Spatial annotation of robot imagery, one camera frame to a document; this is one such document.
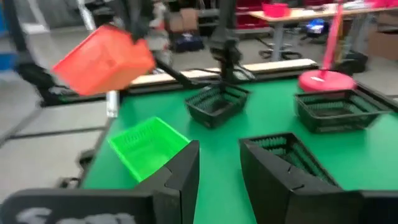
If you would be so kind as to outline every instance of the wooden plank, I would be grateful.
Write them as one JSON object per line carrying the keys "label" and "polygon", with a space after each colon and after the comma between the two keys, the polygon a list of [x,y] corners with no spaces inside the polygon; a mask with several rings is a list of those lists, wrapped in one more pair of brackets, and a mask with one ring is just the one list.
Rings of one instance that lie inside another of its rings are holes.
{"label": "wooden plank", "polygon": [[[302,67],[316,64],[311,59],[297,59],[297,60],[287,60],[280,62],[266,62],[266,63],[255,63],[249,65],[243,65],[244,68],[250,71],[263,71],[263,70],[275,70],[275,69],[284,69],[284,68],[294,68],[294,67]],[[218,68],[206,68],[206,70],[211,71],[219,71]],[[200,78],[200,77],[217,77],[217,74],[203,71],[188,71],[182,72],[188,78]],[[144,84],[144,83],[157,83],[157,82],[166,82],[174,80],[168,74],[156,74],[156,75],[143,75],[132,81],[133,85]]]}

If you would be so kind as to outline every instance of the black panel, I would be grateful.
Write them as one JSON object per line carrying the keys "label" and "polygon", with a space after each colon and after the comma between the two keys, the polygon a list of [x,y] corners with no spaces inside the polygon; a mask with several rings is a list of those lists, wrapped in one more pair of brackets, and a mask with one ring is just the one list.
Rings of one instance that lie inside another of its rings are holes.
{"label": "black panel", "polygon": [[398,223],[398,191],[344,191],[241,140],[244,183],[258,223]]}
{"label": "black panel", "polygon": [[198,184],[199,142],[192,141],[132,190],[23,190],[3,203],[0,218],[7,224],[28,223],[26,220],[31,218],[44,219],[46,224],[66,218],[102,218],[104,223],[133,218],[137,224],[190,224]]}

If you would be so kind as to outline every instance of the pink lamp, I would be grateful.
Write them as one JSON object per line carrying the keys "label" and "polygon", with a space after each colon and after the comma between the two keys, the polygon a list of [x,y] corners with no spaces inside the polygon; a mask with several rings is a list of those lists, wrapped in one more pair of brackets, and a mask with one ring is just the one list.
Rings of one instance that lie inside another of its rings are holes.
{"label": "pink lamp", "polygon": [[298,85],[303,91],[351,90],[356,87],[354,79],[348,75],[329,71],[335,53],[337,34],[342,17],[343,4],[340,1],[329,32],[322,69],[304,72],[298,78]]}

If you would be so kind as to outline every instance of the blue object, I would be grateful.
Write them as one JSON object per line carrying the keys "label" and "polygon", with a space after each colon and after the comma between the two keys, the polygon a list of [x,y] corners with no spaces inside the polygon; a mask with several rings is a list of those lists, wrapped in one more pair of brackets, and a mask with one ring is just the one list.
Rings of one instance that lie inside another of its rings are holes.
{"label": "blue object", "polygon": [[0,71],[13,69],[16,58],[14,53],[0,53]]}
{"label": "blue object", "polygon": [[317,38],[329,33],[329,27],[329,23],[323,19],[313,19],[305,26],[307,36],[311,38]]}

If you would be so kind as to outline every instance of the pink lamp base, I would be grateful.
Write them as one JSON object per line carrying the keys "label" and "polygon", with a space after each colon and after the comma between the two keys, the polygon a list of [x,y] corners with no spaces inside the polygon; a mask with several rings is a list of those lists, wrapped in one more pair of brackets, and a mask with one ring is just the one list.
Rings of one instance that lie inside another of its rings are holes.
{"label": "pink lamp base", "polygon": [[298,85],[303,91],[333,91],[333,90],[353,90],[356,83],[353,78],[331,71],[312,70],[301,74],[298,78]]}

